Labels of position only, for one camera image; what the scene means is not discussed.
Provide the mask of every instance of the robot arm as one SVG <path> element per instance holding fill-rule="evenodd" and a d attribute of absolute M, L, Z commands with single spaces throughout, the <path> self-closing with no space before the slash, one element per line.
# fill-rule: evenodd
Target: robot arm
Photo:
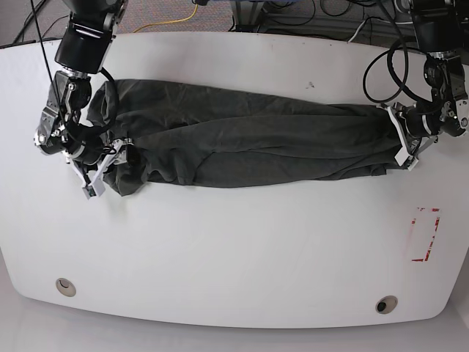
<path fill-rule="evenodd" d="M 114 83 L 103 69 L 103 62 L 128 0 L 64 2 L 71 10 L 70 21 L 55 58 L 63 70 L 56 72 L 49 89 L 34 143 L 47 155 L 64 153 L 90 198 L 104 192 L 102 176 L 110 165 L 127 162 L 128 156 L 136 152 L 129 139 L 115 139 L 109 133 L 117 106 L 103 127 L 80 123 L 81 110 L 88 105 L 92 94 L 89 74 L 101 72 Z M 92 170 L 96 173 L 90 178 L 88 173 Z"/>
<path fill-rule="evenodd" d="M 417 100 L 412 108 L 397 110 L 411 136 L 435 136 L 441 131 L 461 136 L 468 126 L 469 105 L 457 50 L 465 46 L 469 1 L 410 0 L 410 14 L 418 47 L 427 54 L 424 78 L 432 90 L 432 104 Z"/>

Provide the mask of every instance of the floor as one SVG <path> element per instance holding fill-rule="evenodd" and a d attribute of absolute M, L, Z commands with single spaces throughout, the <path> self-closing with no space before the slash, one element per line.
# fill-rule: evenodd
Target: floor
<path fill-rule="evenodd" d="M 31 12 L 30 0 L 0 1 L 0 45 L 10 44 L 21 30 L 26 16 Z M 327 15 L 321 10 L 320 0 L 313 0 L 316 5 L 316 18 Z M 338 13 L 347 7 L 345 0 L 323 0 L 324 8 L 331 13 Z M 386 7 L 391 8 L 390 0 Z M 129 33 L 140 26 L 156 21 L 168 21 L 189 16 L 193 11 L 191 0 L 130 0 L 128 10 L 122 21 L 119 32 Z M 291 7 L 274 10 L 279 13 L 310 16 L 314 11 L 311 0 L 298 0 Z M 62 0 L 49 0 L 39 14 L 40 29 L 43 33 L 58 18 L 68 14 L 68 8 Z M 364 8 L 352 5 L 350 11 L 341 16 L 343 19 L 360 20 L 365 15 L 380 15 L 376 7 Z M 63 18 L 54 24 L 47 37 L 61 37 L 67 19 Z M 171 25 L 154 26 L 149 31 L 192 31 L 192 32 L 225 32 L 232 25 L 232 11 L 229 1 L 212 0 L 206 7 L 199 7 L 196 15 L 190 20 Z M 36 29 L 30 26 L 24 40 L 37 39 Z"/>

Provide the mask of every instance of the black cable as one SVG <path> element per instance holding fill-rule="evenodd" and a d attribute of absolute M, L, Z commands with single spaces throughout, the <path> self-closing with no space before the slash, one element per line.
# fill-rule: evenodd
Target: black cable
<path fill-rule="evenodd" d="M 376 2 L 372 2 L 371 4 L 369 4 L 367 1 L 359 1 L 359 0 L 347 0 L 348 2 L 352 3 L 352 4 L 355 4 L 355 5 L 358 5 L 358 6 L 362 6 L 363 8 L 364 7 L 373 7 L 373 6 L 376 6 Z"/>
<path fill-rule="evenodd" d="M 273 18 L 268 18 L 268 20 L 272 21 L 272 22 L 275 22 L 275 23 L 278 23 L 278 24 L 281 24 L 283 26 L 292 26 L 292 27 L 304 26 L 305 24 L 308 24 L 309 22 L 311 22 L 314 19 L 314 16 L 316 15 L 316 4 L 314 3 L 314 0 L 311 0 L 311 3 L 313 4 L 313 14 L 311 15 L 311 17 L 306 22 L 291 24 L 291 23 L 280 22 L 280 21 L 274 20 Z"/>
<path fill-rule="evenodd" d="M 47 28 L 47 29 L 45 30 L 45 32 L 43 33 L 43 39 L 44 39 L 45 35 L 52 29 L 52 27 L 53 27 L 57 22 L 59 22 L 60 20 L 63 20 L 64 18 L 67 18 L 67 17 L 69 17 L 69 15 L 65 15 L 65 16 L 62 16 L 62 17 L 57 18 L 57 19 L 49 26 L 49 28 Z"/>
<path fill-rule="evenodd" d="M 403 37 L 403 40 L 405 43 L 411 43 L 411 42 L 415 42 L 416 39 L 414 37 Z M 393 81 L 400 87 L 403 86 L 402 88 L 402 91 L 409 97 L 411 98 L 412 100 L 415 100 L 415 101 L 421 101 L 421 102 L 425 102 L 425 103 L 429 103 L 428 100 L 426 99 L 423 99 L 422 97 L 418 96 L 416 93 L 412 92 L 406 85 L 405 83 L 403 83 L 401 81 L 401 79 L 398 77 L 398 75 L 396 74 L 396 71 L 394 70 L 394 66 L 393 66 L 393 58 L 394 58 L 394 54 L 397 50 L 397 48 L 399 47 L 400 45 L 400 41 L 396 41 L 393 45 L 391 45 L 391 47 L 389 48 L 389 54 L 388 54 L 388 59 L 387 59 L 387 66 L 388 66 L 388 71 L 389 71 L 389 74 L 391 75 Z"/>
<path fill-rule="evenodd" d="M 56 97 L 56 102 L 57 102 L 57 105 L 60 104 L 60 99 L 59 99 L 59 89 L 57 87 L 56 84 L 53 83 L 53 79 L 52 79 L 52 73 L 51 73 L 51 68 L 49 67 L 49 62 L 47 60 L 47 55 L 45 54 L 45 49 L 44 49 L 44 43 L 43 43 L 43 37 L 41 35 L 41 31 L 40 31 L 40 28 L 39 28 L 39 21 L 37 20 L 37 13 L 36 13 L 36 9 L 34 8 L 34 2 L 33 0 L 29 0 L 29 2 L 31 3 L 31 9 L 32 9 L 32 14 L 33 14 L 33 19 L 34 19 L 34 22 L 36 24 L 36 30 L 37 30 L 37 35 L 39 36 L 39 42 L 40 42 L 40 46 L 41 46 L 41 50 L 43 51 L 43 57 L 44 57 L 44 63 L 45 63 L 45 67 L 47 69 L 47 73 L 49 75 L 49 81 L 51 82 L 51 87 L 52 87 L 52 90 L 53 90 L 53 93 Z M 88 146 L 86 143 L 84 143 L 84 141 L 79 141 L 77 138 L 75 138 L 71 133 L 70 131 L 67 129 L 67 123 L 65 122 L 65 118 L 62 114 L 62 111 L 59 109 L 59 117 L 62 121 L 62 124 L 64 125 L 64 128 L 65 130 L 68 132 L 68 136 L 70 136 L 70 138 L 74 141 L 74 142 L 77 142 L 79 143 L 80 145 L 84 146 L 84 147 L 87 147 L 89 148 L 90 150 L 93 150 L 95 151 L 96 153 L 102 153 L 102 154 L 107 154 L 107 155 L 110 155 L 110 154 L 115 154 L 116 153 L 116 150 L 114 148 L 109 148 L 109 147 L 104 147 L 102 149 L 95 149 L 95 148 L 92 148 L 90 146 Z"/>
<path fill-rule="evenodd" d="M 287 2 L 286 4 L 280 5 L 280 4 L 276 4 L 274 1 L 267 1 L 267 3 L 274 9 L 284 9 L 294 4 L 294 2 Z"/>
<path fill-rule="evenodd" d="M 37 6 L 35 7 L 34 6 L 34 2 L 32 3 L 32 11 L 31 13 L 29 13 L 28 17 L 26 17 L 26 20 L 24 21 L 24 25 L 23 25 L 23 28 L 20 30 L 20 32 L 17 34 L 17 36 L 15 37 L 15 39 L 13 40 L 12 44 L 15 44 L 17 43 L 20 38 L 23 36 L 24 38 L 24 32 L 28 29 L 29 27 L 29 24 L 31 23 L 31 21 L 33 20 L 33 17 L 36 16 L 37 17 L 37 14 L 40 12 L 40 10 L 44 7 L 45 3 L 47 3 L 47 1 L 49 0 L 41 0 L 39 2 L 39 4 L 37 4 Z"/>
<path fill-rule="evenodd" d="M 101 68 L 100 73 L 105 76 L 108 81 L 111 83 L 111 89 L 113 90 L 112 94 L 114 95 L 114 108 L 110 110 L 109 112 L 109 122 L 102 126 L 100 129 L 98 129 L 96 134 L 100 135 L 103 134 L 111 129 L 112 126 L 116 123 L 116 118 L 117 118 L 117 113 L 119 112 L 119 92 L 117 91 L 117 85 L 116 81 L 114 78 L 111 76 L 111 74 L 103 67 Z"/>
<path fill-rule="evenodd" d="M 334 13 L 329 13 L 329 12 L 325 9 L 325 7 L 324 7 L 324 0 L 320 0 L 320 7 L 321 7 L 321 10 L 322 10 L 326 15 L 328 15 L 328 16 L 330 16 L 330 17 L 339 17 L 339 16 L 345 15 L 347 12 L 349 12 L 351 6 L 352 6 L 352 2 L 351 2 L 351 1 L 348 1 L 348 2 L 347 2 L 347 8 L 346 8 L 344 11 L 334 14 Z"/>
<path fill-rule="evenodd" d="M 380 104 L 380 103 L 388 103 L 390 102 L 391 100 L 397 98 L 397 96 L 399 94 L 401 94 L 401 92 L 406 88 L 405 84 L 407 83 L 407 78 L 409 77 L 409 53 L 408 53 L 408 50 L 407 50 L 407 46 L 405 44 L 405 40 L 404 40 L 404 37 L 402 36 L 402 33 L 401 33 L 401 30 L 399 29 L 399 27 L 396 25 L 396 21 L 391 17 L 391 15 L 389 15 L 389 12 L 387 11 L 387 9 L 384 7 L 383 3 L 381 0 L 376 0 L 376 4 L 377 6 L 381 9 L 381 11 L 383 12 L 384 16 L 387 18 L 387 20 L 391 23 L 392 27 L 394 27 L 394 30 L 396 31 L 397 33 L 397 36 L 399 37 L 399 40 L 402 44 L 402 50 L 404 51 L 404 78 L 402 79 L 402 82 L 401 84 L 399 85 L 399 89 L 397 90 L 397 92 L 395 92 L 392 96 L 390 96 L 389 98 L 387 99 L 382 99 L 382 100 L 379 100 L 379 99 L 374 99 L 372 98 L 372 96 L 368 93 L 368 90 L 366 89 L 366 77 L 368 76 L 368 72 L 369 70 L 372 68 L 372 66 L 376 63 L 376 61 L 378 61 L 381 57 L 385 56 L 386 54 L 388 54 L 390 51 L 385 51 L 385 53 L 383 54 L 380 54 L 376 59 L 374 59 L 372 61 L 372 63 L 366 68 L 366 71 L 365 71 L 365 74 L 363 75 L 363 92 L 365 93 L 365 96 L 370 100 L 372 101 L 373 103 L 376 103 L 376 104 Z M 392 65 L 392 56 L 388 56 L 388 62 L 389 60 L 391 60 L 391 65 Z"/>

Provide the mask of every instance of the dark green cloth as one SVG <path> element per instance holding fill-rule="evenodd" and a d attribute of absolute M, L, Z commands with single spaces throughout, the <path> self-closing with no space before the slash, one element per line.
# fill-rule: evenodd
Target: dark green cloth
<path fill-rule="evenodd" d="M 88 119 L 107 121 L 106 83 Z M 399 138 L 374 106 L 301 100 L 165 81 L 117 82 L 115 137 L 129 136 L 141 164 L 115 166 L 105 181 L 121 195 L 146 182 L 246 187 L 385 175 Z"/>

